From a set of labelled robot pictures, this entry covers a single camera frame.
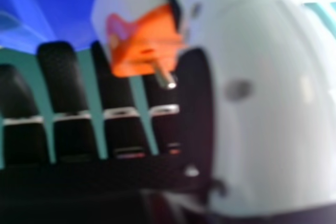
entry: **teal surface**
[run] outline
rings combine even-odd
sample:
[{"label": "teal surface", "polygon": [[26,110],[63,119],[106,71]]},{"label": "teal surface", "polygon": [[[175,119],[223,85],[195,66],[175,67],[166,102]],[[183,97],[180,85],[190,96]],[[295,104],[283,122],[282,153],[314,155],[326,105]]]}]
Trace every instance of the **teal surface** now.
[{"label": "teal surface", "polygon": [[[97,80],[95,76],[95,70],[93,68],[93,62],[91,54],[88,50],[77,53],[80,70],[82,73],[83,82],[86,88],[87,100],[89,109],[92,115],[92,124],[94,126],[98,151],[101,159],[107,158],[107,151],[105,145],[105,138],[103,133],[103,117],[102,108],[98,93]],[[37,64],[36,57],[34,55],[25,54],[22,52],[16,52],[7,49],[0,49],[0,64],[8,63],[14,65],[25,78],[29,84],[40,110],[41,115],[45,119],[45,128],[48,136],[48,147],[50,153],[50,161],[55,162],[55,153],[53,147],[53,116],[52,107],[50,104],[49,95],[46,89],[46,84],[43,80],[41,71]],[[149,145],[152,153],[157,154],[158,149],[155,144],[154,135],[151,129],[150,119],[148,115],[148,106],[144,94],[142,80],[139,77],[131,78],[131,87],[136,106],[141,114],[141,119],[148,137]],[[2,120],[0,120],[0,168],[4,167],[3,162],[3,127]]]}]

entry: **orange plastic part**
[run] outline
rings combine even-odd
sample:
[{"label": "orange plastic part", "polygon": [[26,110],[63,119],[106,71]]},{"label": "orange plastic part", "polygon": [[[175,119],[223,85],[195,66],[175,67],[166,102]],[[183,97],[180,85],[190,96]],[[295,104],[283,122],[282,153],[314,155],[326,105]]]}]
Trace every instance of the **orange plastic part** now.
[{"label": "orange plastic part", "polygon": [[158,7],[131,23],[111,14],[107,20],[107,33],[111,70],[117,77],[153,74],[155,63],[173,71],[177,51],[183,47],[169,5]]}]

